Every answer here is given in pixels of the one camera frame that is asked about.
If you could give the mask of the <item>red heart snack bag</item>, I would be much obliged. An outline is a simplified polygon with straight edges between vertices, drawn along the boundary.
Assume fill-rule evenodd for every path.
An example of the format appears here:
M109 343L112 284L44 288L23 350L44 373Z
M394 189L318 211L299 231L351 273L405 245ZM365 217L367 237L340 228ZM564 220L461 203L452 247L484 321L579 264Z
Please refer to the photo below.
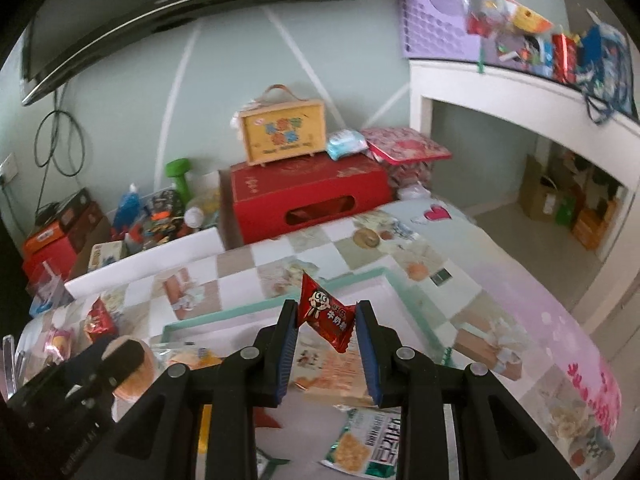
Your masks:
M85 318L84 332L91 342L106 336L119 335L118 327L101 298L92 304Z

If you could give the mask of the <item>green cake packet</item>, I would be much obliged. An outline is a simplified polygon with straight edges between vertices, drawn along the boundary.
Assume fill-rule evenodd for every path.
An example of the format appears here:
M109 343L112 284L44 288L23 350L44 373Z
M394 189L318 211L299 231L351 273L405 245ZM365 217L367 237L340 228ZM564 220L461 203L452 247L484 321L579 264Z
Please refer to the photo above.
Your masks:
M270 480L276 470L290 461L284 458L275 458L260 448L256 448L256 467L258 480Z

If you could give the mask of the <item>white chinese pastry packet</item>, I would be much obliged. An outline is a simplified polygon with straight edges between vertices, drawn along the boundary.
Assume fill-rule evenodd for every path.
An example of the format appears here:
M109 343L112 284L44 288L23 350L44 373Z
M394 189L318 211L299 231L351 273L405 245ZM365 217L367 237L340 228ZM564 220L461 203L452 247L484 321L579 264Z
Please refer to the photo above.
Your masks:
M216 366L224 360L210 350L192 342L166 342L152 344L151 350L161 370L174 364L184 364L189 370Z

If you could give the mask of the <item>blue wet wipes pack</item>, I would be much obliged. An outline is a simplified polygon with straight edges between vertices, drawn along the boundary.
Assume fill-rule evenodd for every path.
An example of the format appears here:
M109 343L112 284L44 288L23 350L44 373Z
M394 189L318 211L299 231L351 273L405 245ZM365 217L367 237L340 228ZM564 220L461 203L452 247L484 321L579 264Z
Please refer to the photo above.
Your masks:
M334 162L348 156L361 154L368 148L366 138L359 131L352 129L331 133L326 141L326 154Z

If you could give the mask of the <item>yellow jelly pudding cup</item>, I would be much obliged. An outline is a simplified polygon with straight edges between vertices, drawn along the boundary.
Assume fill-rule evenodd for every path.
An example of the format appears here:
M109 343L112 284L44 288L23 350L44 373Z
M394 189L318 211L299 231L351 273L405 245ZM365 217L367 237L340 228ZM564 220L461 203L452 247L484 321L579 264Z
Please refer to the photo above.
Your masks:
M144 359L143 362L128 376L128 378L114 390L114 396L128 403L134 403L140 399L140 396L142 396L146 389L152 385L152 382L154 382L154 356L149 345L143 340L134 338L133 336L120 336L106 346L106 349L102 354L102 360L108 358L120 346L130 340L140 344L144 351Z

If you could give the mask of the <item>beige barcode bread pack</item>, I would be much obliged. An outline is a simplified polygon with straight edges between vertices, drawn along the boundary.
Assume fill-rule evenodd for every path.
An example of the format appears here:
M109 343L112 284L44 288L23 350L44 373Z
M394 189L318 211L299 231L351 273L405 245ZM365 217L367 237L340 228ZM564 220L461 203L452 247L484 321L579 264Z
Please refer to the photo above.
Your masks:
M310 400L324 404L373 408L364 378L357 338L337 352L308 326L298 333L290 383Z

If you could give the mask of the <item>pink floral pouch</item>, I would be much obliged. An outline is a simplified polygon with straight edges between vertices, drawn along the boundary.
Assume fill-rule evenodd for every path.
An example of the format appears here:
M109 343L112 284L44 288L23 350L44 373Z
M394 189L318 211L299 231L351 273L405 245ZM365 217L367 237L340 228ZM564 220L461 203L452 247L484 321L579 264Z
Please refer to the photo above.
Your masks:
M392 190L420 184L428 188L435 162L452 159L444 146L409 127L367 128L360 131L367 155L386 172Z

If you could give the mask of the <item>purple perforated file holder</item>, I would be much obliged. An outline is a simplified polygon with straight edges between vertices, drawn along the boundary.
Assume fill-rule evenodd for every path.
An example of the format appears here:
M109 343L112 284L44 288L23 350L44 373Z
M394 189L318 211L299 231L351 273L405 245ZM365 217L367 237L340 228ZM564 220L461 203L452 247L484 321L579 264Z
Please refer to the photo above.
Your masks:
M409 60L474 63L480 37L466 31L462 0L400 0L400 43Z

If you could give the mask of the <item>red box stack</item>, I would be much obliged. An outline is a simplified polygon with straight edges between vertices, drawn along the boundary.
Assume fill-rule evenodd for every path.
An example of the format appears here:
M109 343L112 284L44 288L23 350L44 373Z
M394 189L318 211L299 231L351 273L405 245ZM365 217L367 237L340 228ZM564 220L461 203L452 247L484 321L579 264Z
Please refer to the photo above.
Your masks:
M87 246L90 236L98 232L99 223L104 219L100 206L96 202L91 202L70 232L29 257L24 254L22 269L25 274L31 278L37 264L48 260L58 269L63 278L67 278L80 253Z

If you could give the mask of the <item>yellow snack bag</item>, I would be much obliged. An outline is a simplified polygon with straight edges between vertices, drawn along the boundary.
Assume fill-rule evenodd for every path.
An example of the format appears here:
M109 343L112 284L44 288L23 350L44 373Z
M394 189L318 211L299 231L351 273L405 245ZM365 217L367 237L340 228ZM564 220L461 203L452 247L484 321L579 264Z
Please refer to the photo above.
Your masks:
M205 404L202 409L200 432L198 433L198 452L200 454L207 453L211 417L212 406Z

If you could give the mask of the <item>clear plastic box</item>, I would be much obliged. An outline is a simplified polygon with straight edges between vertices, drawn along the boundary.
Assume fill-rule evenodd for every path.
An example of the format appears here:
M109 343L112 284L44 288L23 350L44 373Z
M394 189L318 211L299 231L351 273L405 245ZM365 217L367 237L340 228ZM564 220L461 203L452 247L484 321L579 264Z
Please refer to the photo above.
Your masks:
M29 279L28 291L32 295L28 313L32 318L57 307L70 304L74 298L65 288L62 274L46 260L37 264Z

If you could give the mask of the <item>small red candy packet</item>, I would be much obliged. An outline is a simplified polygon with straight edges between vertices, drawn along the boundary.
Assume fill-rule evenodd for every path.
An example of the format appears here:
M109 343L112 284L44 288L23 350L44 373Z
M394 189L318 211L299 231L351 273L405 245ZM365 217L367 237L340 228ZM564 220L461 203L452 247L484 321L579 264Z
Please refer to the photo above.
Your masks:
M345 353L356 323L356 306L342 304L307 273L303 274L297 326L308 324L338 353Z

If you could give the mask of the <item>toy clutter pile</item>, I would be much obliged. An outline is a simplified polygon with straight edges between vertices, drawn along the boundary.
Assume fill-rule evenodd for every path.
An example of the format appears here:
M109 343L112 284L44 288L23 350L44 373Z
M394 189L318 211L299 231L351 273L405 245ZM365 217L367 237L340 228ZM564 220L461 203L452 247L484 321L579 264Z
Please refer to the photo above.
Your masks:
M141 207L140 214L125 234L130 255L165 245L195 232L184 220L186 206L180 194L170 188L155 193Z

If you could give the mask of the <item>blue water bottle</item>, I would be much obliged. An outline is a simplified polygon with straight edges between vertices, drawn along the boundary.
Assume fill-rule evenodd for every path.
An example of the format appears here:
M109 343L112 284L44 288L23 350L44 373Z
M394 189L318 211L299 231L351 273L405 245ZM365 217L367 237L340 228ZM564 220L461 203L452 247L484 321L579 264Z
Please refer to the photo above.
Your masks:
M128 192L122 196L116 209L112 223L112 234L119 237L127 233L138 218L140 209L139 189L137 185L131 183Z

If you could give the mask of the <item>green white cracker bag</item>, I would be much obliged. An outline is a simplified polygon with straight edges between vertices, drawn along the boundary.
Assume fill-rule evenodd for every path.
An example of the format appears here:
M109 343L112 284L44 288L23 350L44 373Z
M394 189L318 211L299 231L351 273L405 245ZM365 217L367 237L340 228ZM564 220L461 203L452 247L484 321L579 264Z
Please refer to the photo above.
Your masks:
M321 465L361 479L395 479L401 434L399 408L350 408Z

